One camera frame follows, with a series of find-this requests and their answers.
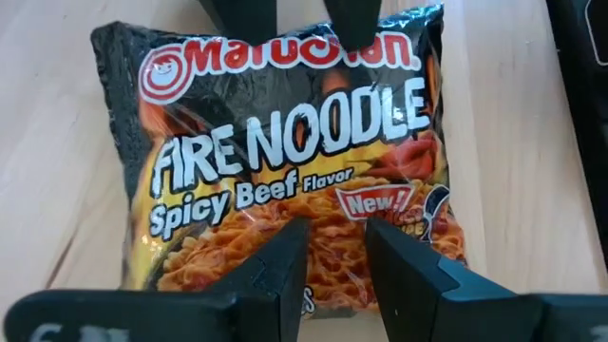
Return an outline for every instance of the crinkled plastic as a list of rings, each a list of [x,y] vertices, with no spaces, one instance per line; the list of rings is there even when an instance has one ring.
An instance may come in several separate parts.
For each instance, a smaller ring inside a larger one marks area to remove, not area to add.
[[[383,19],[355,53],[331,24],[258,47],[95,29],[131,206],[123,287],[204,290],[294,217],[312,220],[306,316],[377,309],[370,216],[465,262],[447,203],[442,17],[433,6]]]

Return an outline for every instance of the wooden surface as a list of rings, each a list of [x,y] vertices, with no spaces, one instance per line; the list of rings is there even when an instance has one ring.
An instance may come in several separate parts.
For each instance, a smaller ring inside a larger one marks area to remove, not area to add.
[[[383,13],[420,3],[384,0]],[[279,0],[281,30],[325,18],[319,0]],[[126,198],[88,42],[113,20],[215,32],[195,0],[0,2],[0,315],[46,287],[118,285]],[[471,267],[519,292],[605,292],[544,0],[449,0],[444,45],[452,205]],[[377,318],[359,319],[307,323],[301,339],[384,338]]]

